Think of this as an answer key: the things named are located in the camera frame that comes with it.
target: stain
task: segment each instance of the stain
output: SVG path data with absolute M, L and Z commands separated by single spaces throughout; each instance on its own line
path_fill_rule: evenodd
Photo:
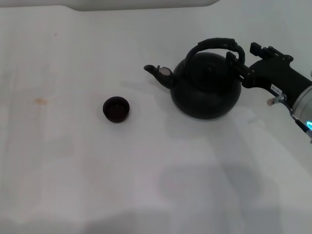
M 48 104 L 48 101 L 42 98 L 36 98 L 34 100 L 34 103 L 39 105 L 39 106 L 46 106 Z

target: white backdrop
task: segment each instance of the white backdrop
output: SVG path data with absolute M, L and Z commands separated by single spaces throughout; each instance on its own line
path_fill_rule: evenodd
M 0 0 L 0 7 L 64 5 L 79 11 L 208 6 L 218 0 Z

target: kettle spout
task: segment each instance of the kettle spout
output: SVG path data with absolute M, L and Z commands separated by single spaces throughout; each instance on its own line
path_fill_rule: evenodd
M 172 89 L 174 87 L 175 75 L 169 68 L 161 68 L 160 66 L 156 68 L 153 65 L 146 65 L 144 70 L 152 74 L 158 80 L 158 82 L 167 89 Z

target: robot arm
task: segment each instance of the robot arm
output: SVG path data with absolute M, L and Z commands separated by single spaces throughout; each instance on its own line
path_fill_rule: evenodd
M 263 88 L 273 94 L 275 97 L 268 100 L 268 105 L 284 104 L 312 143 L 312 81 L 290 67 L 293 57 L 284 55 L 271 46 L 261 48 L 254 42 L 250 52 L 262 58 L 250 67 L 228 52 L 226 60 L 230 72 L 239 77 L 243 87 Z

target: blue light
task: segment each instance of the blue light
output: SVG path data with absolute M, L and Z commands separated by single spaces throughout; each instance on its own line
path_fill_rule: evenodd
M 312 122 L 311 121 L 307 122 L 307 127 L 310 128 L 310 130 L 312 130 Z

